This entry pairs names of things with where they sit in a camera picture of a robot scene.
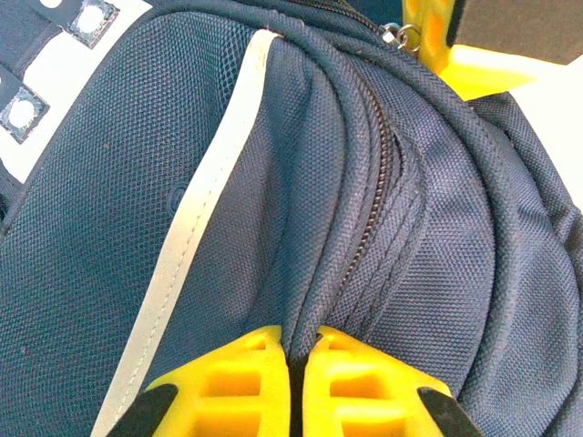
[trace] white reflective strip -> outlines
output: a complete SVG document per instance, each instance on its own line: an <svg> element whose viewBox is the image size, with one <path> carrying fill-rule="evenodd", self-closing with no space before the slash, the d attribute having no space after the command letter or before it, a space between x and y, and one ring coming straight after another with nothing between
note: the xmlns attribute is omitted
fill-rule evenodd
<svg viewBox="0 0 583 437"><path fill-rule="evenodd" d="M119 15L93 49L61 32L51 39L25 72L24 84L50 106L23 144L0 128L0 159L25 182L87 81L119 38L152 6L142 0L107 0Z"/></svg>
<svg viewBox="0 0 583 437"><path fill-rule="evenodd" d="M235 167L259 113L271 42L251 39L223 119L184 193L142 301L128 343L107 391L92 436L105 436L134 401L194 259L213 209Z"/></svg>
<svg viewBox="0 0 583 437"><path fill-rule="evenodd" d="M537 132L573 203L583 209L583 56L552 78L511 93Z"/></svg>

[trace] yellow plastic object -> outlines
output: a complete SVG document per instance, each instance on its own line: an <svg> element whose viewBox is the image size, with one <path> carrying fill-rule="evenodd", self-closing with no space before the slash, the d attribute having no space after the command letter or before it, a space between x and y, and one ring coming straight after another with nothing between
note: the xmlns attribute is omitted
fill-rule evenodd
<svg viewBox="0 0 583 437"><path fill-rule="evenodd" d="M304 437L442 436L417 394L439 380L332 328L321 327L303 385Z"/></svg>
<svg viewBox="0 0 583 437"><path fill-rule="evenodd" d="M403 0L404 23L419 25L421 39L407 33L408 46L419 48L419 61L440 76L464 100L523 86L563 68L524 56L446 43L455 0Z"/></svg>
<svg viewBox="0 0 583 437"><path fill-rule="evenodd" d="M290 381L281 327L268 326L150 384L179 392L154 437L287 437Z"/></svg>

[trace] navy blue backpack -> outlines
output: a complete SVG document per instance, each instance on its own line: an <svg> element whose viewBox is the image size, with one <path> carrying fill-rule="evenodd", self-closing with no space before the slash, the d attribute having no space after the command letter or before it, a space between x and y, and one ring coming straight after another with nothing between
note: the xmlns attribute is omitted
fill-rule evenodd
<svg viewBox="0 0 583 437"><path fill-rule="evenodd" d="M0 1L39 120L0 104L10 147L52 110L25 71L60 31L31 2ZM583 435L583 221L513 97L463 102L343 2L158 3L26 181L0 167L0 435L105 435L272 324L293 391L328 325L446 382L486 436Z"/></svg>

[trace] backpack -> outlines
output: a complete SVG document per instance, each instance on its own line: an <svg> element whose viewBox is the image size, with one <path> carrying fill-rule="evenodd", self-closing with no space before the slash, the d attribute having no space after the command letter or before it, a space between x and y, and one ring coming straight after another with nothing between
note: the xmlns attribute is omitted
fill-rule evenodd
<svg viewBox="0 0 583 437"><path fill-rule="evenodd" d="M582 433L580 211L509 94L463 102L342 2L152 8L0 174L0 435L103 435L266 325L292 399L327 325L487 436Z"/></svg>

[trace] stitching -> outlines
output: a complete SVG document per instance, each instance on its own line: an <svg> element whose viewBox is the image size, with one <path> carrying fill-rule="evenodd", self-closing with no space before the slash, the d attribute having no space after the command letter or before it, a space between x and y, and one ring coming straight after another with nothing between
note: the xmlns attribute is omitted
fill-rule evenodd
<svg viewBox="0 0 583 437"><path fill-rule="evenodd" d="M219 170L218 176L212 182L213 187L217 183L217 181L219 180L220 176L222 176L224 169L225 169L225 165L223 164L223 166ZM152 343L154 335L156 334L156 330L158 329L160 319L162 318L162 314L164 314L164 310L166 309L166 306L168 305L170 293L172 292L172 290L174 289L174 286L176 285L176 277L178 276L180 267L182 266L182 263L184 262L184 257L186 256L186 252L189 249L190 242L192 241L192 236L194 235L194 231L197 229L197 227L199 225L200 217L202 217L202 213L205 211L205 209L207 207L207 204L209 202L209 198L210 198L210 195L212 194L212 192L213 192L213 188L209 191L209 194L207 194L207 197L205 198L205 201L202 204L202 208L200 209L200 213L197 216L196 222L194 223L194 225L190 229L189 236L187 238L184 250L182 251L182 255L180 256L179 263L176 266L176 268L174 269L174 273L172 275L172 281L170 283L170 287L169 287L168 291L166 292L166 295L164 296L164 302L162 303L162 307L160 308L159 315L156 318L156 321L154 322L154 326L152 327L152 330L149 334L146 346L144 347L144 350L142 351L142 354L139 357L138 365L136 366L136 369L133 371L133 373L131 375L131 379L129 380L129 383L128 383L128 389L124 393L124 397L121 399L121 403L119 404L118 411L116 412L116 418L114 419L115 422L119 419L119 414L121 413L121 410L124 407L124 405L126 404L126 400L128 399L129 391L133 387L134 382L136 381L136 378L138 377L138 372L139 372L142 364L144 363L144 359L146 358L146 356L148 354L148 349Z"/></svg>

